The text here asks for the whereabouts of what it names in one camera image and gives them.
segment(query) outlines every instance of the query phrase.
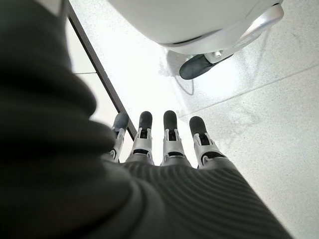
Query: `caster wheel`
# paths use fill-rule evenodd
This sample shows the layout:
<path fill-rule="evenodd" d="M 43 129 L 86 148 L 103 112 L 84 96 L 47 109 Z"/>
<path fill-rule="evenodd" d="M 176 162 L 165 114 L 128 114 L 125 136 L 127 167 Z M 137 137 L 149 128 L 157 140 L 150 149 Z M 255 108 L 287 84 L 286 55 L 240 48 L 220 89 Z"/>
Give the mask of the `caster wheel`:
<path fill-rule="evenodd" d="M 228 59 L 229 57 L 226 57 L 225 59 L 216 62 L 216 63 L 210 63 L 204 54 L 196 55 L 193 58 L 186 61 L 179 70 L 179 75 L 184 80 L 191 80 L 198 76 L 201 76 L 202 74 L 209 71 L 212 67 L 216 66 L 218 63 Z"/>

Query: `robotic finger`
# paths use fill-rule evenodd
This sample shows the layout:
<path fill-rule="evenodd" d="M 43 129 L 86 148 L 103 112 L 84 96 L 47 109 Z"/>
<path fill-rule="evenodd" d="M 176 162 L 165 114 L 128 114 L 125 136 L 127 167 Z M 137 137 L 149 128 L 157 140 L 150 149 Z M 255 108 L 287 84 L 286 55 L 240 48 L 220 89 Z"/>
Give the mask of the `robotic finger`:
<path fill-rule="evenodd" d="M 115 136 L 115 145 L 110 152 L 111 159 L 108 161 L 112 161 L 114 163 L 119 163 L 119 157 L 121 154 L 125 132 L 128 128 L 129 124 L 129 116 L 127 113 L 119 113 L 113 123 L 112 131 Z"/>
<path fill-rule="evenodd" d="M 183 164 L 190 166 L 177 130 L 175 112 L 167 111 L 164 114 L 163 161 L 161 166 Z"/>
<path fill-rule="evenodd" d="M 152 122 L 150 112 L 143 112 L 140 116 L 139 130 L 134 139 L 132 151 L 126 162 L 147 162 L 154 165 L 152 156 Z"/>
<path fill-rule="evenodd" d="M 189 121 L 191 135 L 194 141 L 194 149 L 197 157 L 198 168 L 205 168 L 212 162 L 225 161 L 228 158 L 222 154 L 215 142 L 207 133 L 205 123 L 201 117 L 193 117 Z"/>

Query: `ribbed fabric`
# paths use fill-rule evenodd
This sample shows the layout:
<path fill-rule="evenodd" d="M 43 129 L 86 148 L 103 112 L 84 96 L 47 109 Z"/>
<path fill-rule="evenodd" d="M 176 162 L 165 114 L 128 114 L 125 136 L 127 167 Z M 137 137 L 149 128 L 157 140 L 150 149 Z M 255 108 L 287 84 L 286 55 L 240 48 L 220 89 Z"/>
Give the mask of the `ribbed fabric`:
<path fill-rule="evenodd" d="M 291 238 L 236 169 L 123 167 L 157 190 L 178 238 Z"/>

